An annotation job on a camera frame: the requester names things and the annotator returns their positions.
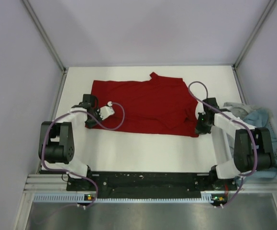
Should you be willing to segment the red t shirt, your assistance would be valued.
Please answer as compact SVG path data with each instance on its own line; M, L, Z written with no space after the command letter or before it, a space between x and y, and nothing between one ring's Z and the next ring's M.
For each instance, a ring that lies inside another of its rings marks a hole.
M117 131L143 134L178 135L197 138L197 100L182 78L154 72L147 81L95 80L91 94L99 106L114 103L115 113L102 122Z

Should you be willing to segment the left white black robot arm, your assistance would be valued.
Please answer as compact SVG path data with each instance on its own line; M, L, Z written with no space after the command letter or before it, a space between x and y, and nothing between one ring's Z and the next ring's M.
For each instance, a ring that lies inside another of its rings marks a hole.
M82 101L71 107L68 113L54 124L45 121L41 124L38 155L42 169L53 172L73 172L73 178L83 190L89 190L94 183L88 175L89 167L75 157L74 132L78 127L93 128L114 114L112 103L98 106L98 99L84 94Z

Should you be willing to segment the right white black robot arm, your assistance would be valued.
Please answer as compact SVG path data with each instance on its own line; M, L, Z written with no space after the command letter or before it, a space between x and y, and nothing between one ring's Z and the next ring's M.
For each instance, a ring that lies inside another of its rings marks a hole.
M220 109L215 98L206 98L201 103L204 112L199 113L195 133L209 134L213 127L217 127L234 141L232 158L211 169L214 172L208 178L211 188L218 190L226 184L226 179L277 167L267 128L247 124L230 110Z

